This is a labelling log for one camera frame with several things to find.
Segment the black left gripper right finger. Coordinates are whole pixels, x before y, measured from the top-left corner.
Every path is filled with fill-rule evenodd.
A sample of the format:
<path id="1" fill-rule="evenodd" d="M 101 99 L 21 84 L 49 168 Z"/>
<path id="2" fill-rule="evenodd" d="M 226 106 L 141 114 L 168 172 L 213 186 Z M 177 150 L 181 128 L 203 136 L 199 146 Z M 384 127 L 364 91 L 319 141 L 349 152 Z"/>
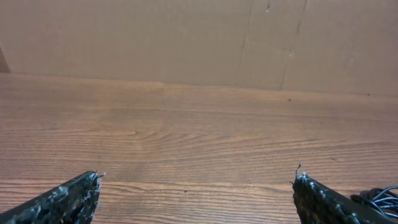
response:
<path id="1" fill-rule="evenodd" d="M 296 168 L 292 188 L 301 223 L 395 224 L 394 186 L 345 197 Z"/>

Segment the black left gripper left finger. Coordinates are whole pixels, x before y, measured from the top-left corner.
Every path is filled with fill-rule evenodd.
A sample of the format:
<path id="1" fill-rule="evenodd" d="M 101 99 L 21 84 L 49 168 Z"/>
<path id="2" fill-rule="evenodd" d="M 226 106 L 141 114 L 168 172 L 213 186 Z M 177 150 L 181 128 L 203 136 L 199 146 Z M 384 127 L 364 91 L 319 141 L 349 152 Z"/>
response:
<path id="1" fill-rule="evenodd" d="M 86 171 L 1 214 L 4 224 L 90 224 L 104 175 Z"/>

